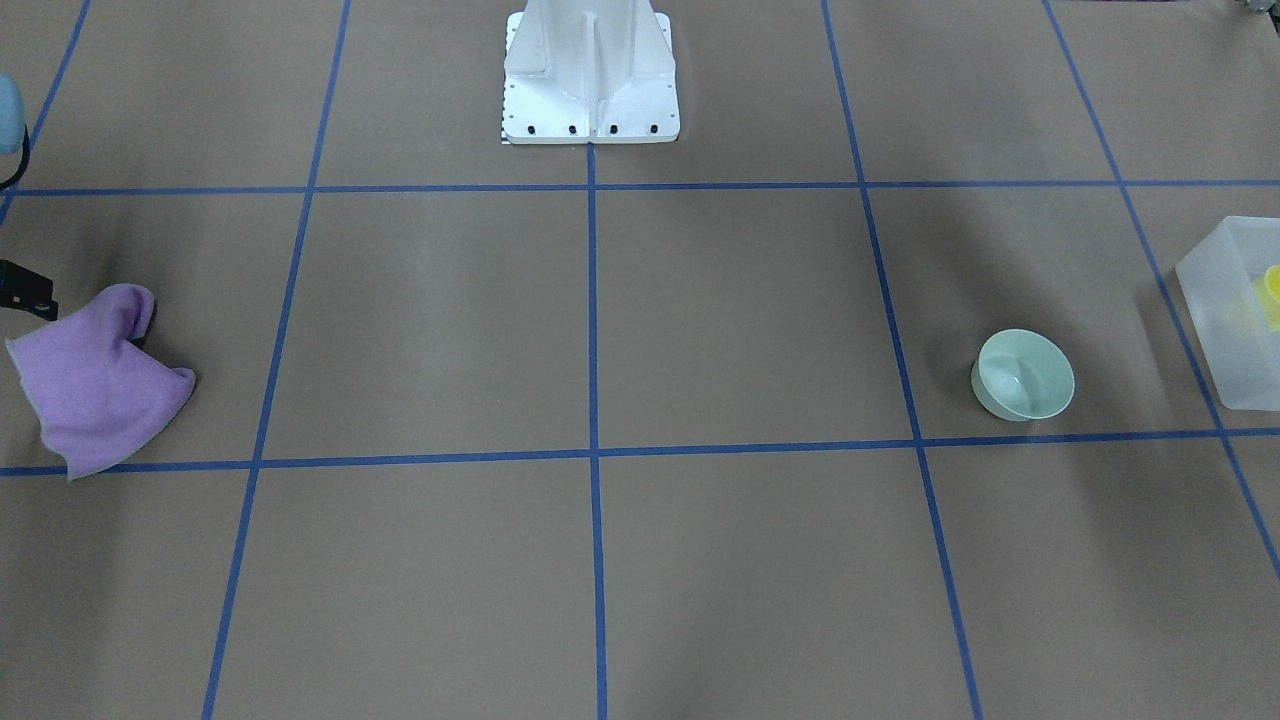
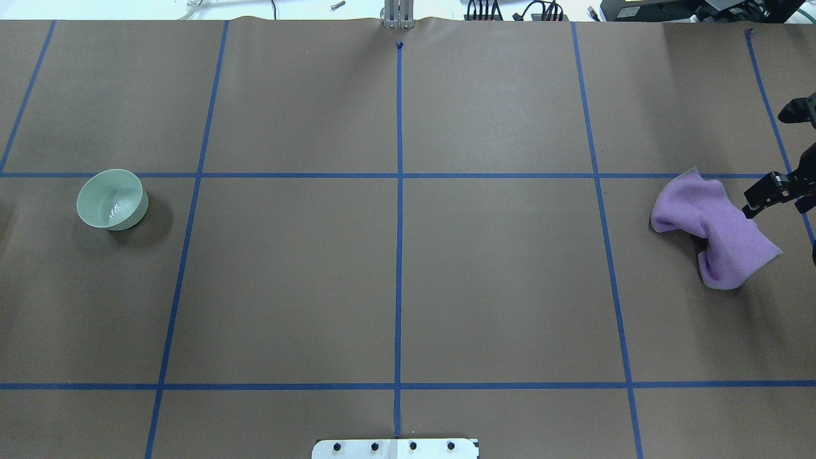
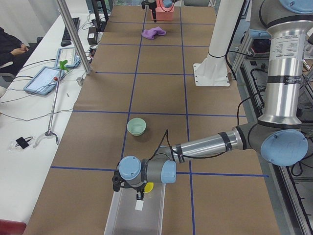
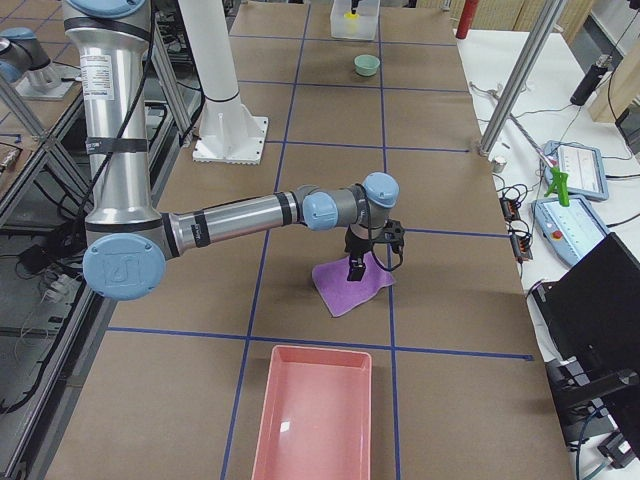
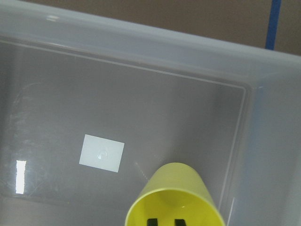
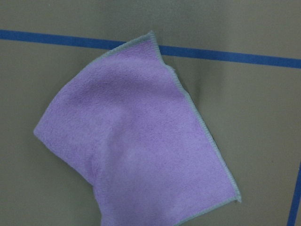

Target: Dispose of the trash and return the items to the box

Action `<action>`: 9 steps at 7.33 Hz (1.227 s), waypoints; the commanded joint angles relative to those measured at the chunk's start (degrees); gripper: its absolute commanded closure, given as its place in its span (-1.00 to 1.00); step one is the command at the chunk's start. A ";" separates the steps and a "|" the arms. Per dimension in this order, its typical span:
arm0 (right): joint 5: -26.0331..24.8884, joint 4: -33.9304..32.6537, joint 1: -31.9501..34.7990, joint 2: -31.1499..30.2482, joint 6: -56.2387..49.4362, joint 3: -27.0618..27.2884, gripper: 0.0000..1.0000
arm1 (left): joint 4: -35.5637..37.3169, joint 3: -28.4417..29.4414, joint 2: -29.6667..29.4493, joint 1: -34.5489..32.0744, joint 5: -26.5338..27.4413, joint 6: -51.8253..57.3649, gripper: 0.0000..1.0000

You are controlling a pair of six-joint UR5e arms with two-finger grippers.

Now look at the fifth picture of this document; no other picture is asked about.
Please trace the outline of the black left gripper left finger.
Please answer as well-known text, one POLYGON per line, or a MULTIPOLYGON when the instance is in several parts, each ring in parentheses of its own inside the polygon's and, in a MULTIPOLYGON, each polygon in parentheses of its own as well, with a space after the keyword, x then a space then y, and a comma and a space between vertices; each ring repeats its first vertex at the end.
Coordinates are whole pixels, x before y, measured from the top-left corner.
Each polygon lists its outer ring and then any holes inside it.
POLYGON ((158 219, 157 218, 147 219, 147 226, 158 226, 158 219))

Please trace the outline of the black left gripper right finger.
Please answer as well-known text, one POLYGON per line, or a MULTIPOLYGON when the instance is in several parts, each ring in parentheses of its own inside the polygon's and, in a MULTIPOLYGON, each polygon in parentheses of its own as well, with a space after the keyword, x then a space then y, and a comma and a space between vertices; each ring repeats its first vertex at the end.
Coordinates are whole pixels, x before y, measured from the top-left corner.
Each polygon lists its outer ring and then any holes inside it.
POLYGON ((174 225, 175 226, 186 226, 186 222, 184 219, 175 219, 174 225))

